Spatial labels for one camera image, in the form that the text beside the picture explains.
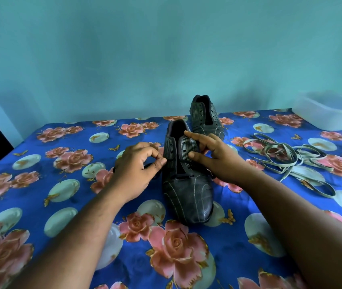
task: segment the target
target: blue floral bedsheet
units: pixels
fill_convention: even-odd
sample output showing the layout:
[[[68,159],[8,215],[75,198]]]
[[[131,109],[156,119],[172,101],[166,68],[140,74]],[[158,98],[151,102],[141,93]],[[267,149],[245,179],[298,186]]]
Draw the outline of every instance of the blue floral bedsheet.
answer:
[[[219,117],[225,142],[261,170],[264,166],[254,156],[263,157],[242,147],[254,132],[292,146],[308,143],[324,150],[328,156],[320,162],[333,167],[332,172],[309,165],[299,166],[297,172],[331,184],[337,191],[333,199],[320,196],[292,176],[283,183],[342,221],[342,131],[321,131],[288,109],[221,113]],[[168,116],[48,124],[3,158],[0,288],[109,182],[114,162],[127,146],[150,141],[163,151],[167,125],[178,118],[190,123],[189,116]],[[91,288],[255,289],[267,283],[305,288],[294,262],[248,194],[219,179],[213,180],[213,187],[210,221],[186,227],[165,209],[161,179],[152,180],[116,216]]]

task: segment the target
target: plastic container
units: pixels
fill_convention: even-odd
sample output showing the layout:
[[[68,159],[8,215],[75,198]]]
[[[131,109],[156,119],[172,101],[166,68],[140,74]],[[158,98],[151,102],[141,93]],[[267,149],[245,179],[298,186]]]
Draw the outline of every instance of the plastic container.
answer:
[[[317,128],[342,131],[342,96],[331,91],[309,92],[298,98],[292,111]]]

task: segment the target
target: turquoise wall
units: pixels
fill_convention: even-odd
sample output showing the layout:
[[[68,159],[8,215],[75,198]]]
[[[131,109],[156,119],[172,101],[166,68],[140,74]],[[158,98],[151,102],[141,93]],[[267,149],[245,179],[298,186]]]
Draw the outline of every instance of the turquoise wall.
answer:
[[[0,0],[0,106],[22,137],[325,89],[342,93],[342,0]]]

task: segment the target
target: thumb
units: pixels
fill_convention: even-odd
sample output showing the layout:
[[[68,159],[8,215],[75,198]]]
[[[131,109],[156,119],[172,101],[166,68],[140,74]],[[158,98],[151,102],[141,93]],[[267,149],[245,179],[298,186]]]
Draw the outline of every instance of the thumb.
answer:
[[[188,157],[193,160],[193,161],[196,161],[202,165],[204,165],[205,167],[207,167],[209,170],[211,170],[211,166],[212,166],[212,163],[213,163],[213,159],[210,158],[210,157],[207,157],[201,153],[198,153],[198,152],[189,152],[188,153]]]
[[[155,160],[154,163],[152,163],[149,167],[145,169],[146,174],[149,177],[149,180],[151,180],[158,173],[158,171],[162,169],[162,167],[166,164],[166,162],[167,162],[167,159],[162,157],[162,158]]]

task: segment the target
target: black shoe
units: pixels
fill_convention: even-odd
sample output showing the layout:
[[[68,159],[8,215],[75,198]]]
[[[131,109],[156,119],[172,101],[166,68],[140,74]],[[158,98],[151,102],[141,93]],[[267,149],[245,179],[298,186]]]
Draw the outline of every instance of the black shoe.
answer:
[[[199,152],[199,148],[195,140],[183,134],[185,130],[189,131],[189,128],[182,119],[168,124],[162,191],[168,208],[174,210],[181,223],[190,225],[209,220],[213,210],[213,189],[211,173],[188,158],[190,151]]]
[[[210,97],[196,95],[191,103],[190,115],[194,133],[203,135],[212,133],[223,141],[225,138],[223,126]]]

